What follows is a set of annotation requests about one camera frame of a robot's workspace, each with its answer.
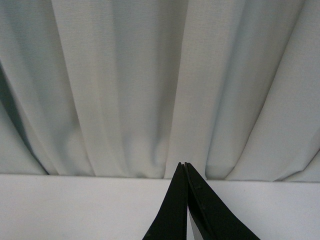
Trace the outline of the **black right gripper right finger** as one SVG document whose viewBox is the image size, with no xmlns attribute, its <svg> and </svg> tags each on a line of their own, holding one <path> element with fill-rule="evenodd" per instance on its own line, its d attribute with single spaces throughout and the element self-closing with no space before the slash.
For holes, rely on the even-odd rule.
<svg viewBox="0 0 320 240">
<path fill-rule="evenodd" d="M 225 205 L 191 163 L 185 163 L 188 209 L 195 239 L 258 240 Z"/>
</svg>

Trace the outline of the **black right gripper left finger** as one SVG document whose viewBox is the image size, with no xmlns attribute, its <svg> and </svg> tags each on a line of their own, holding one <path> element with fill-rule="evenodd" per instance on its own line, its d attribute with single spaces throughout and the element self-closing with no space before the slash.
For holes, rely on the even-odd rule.
<svg viewBox="0 0 320 240">
<path fill-rule="evenodd" d="M 184 165 L 178 163 L 160 209 L 144 240 L 185 240 L 187 238 L 188 180 Z"/>
</svg>

